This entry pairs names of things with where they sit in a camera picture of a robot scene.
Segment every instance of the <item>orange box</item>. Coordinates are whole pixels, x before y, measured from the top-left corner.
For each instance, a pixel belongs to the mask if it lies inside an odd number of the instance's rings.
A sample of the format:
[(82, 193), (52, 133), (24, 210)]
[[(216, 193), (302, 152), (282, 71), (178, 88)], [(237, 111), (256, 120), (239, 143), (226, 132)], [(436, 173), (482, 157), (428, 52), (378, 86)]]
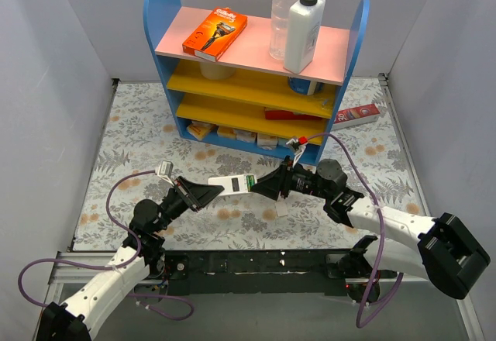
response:
[(229, 8), (215, 8), (183, 42), (183, 51), (217, 62), (248, 23), (248, 17)]

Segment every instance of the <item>floral tablecloth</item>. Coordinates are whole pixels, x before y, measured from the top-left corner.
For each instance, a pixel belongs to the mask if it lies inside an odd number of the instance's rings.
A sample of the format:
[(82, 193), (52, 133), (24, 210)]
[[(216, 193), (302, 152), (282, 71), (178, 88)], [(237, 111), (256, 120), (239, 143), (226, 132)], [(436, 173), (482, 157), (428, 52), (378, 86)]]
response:
[[(344, 141), (384, 204), (422, 214), (378, 79), (352, 79), (341, 108), (371, 102), (381, 111), (376, 122), (335, 134)], [(337, 159), (349, 176), (349, 186), (364, 192), (342, 150), (332, 140), (322, 158)], [(182, 139), (161, 84), (119, 84), (73, 250), (116, 250), (120, 246), (126, 233), (105, 214), (107, 193), (120, 178), (152, 170), (162, 160), (174, 163), (174, 177), (182, 175), (197, 183), (229, 174), (255, 173), (261, 177), (279, 163), (271, 157)], [(154, 175), (125, 181), (112, 196), (112, 213), (128, 223), (139, 200), (151, 198), (159, 202), (167, 189), (167, 183)], [(160, 234), (169, 250), (348, 248), (366, 234), (335, 224), (322, 210), (323, 201), (317, 198), (292, 193), (287, 205), (289, 214), (278, 217), (274, 202), (260, 195), (218, 198), (199, 213), (185, 212)]]

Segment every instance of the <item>small white label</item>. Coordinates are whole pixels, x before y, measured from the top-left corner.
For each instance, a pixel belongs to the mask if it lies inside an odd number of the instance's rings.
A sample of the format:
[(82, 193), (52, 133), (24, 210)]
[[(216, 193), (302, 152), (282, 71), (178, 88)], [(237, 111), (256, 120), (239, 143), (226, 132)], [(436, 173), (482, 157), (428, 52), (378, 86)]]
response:
[(288, 215), (288, 205), (286, 205), (286, 201), (284, 199), (276, 201), (274, 205), (276, 207), (277, 217), (284, 217), (285, 215)]
[(163, 161), (158, 168), (157, 176), (170, 177), (172, 174), (172, 163), (170, 161)]
[(319, 36), (319, 30), (320, 22), (317, 22), (317, 24), (308, 32), (304, 55), (315, 49), (315, 46), (317, 45), (317, 37)]

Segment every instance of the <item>white container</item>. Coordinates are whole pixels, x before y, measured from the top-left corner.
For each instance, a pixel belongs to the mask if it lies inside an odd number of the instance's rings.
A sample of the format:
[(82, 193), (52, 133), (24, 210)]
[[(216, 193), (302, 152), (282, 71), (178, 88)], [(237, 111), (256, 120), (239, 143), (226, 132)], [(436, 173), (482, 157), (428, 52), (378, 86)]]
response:
[(312, 62), (326, 0), (300, 0), (289, 9), (284, 68), (299, 74)]
[(289, 8), (298, 0), (272, 0), (270, 55), (276, 60), (284, 59), (288, 34)]
[(200, 62), (200, 71), (203, 77), (209, 80), (223, 80), (233, 76), (236, 69), (210, 62)]

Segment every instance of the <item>white tag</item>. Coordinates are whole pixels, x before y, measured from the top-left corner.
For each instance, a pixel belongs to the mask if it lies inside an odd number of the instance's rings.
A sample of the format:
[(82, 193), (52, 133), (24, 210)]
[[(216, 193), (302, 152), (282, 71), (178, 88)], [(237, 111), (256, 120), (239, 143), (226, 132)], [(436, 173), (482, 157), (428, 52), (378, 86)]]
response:
[(276, 201), (274, 205), (276, 207), (277, 217), (284, 217), (289, 214), (288, 205), (284, 199)]
[(162, 177), (170, 177), (172, 174), (172, 167), (174, 165), (170, 161), (164, 160), (162, 164), (155, 170), (155, 173), (157, 173), (157, 176), (162, 178)]

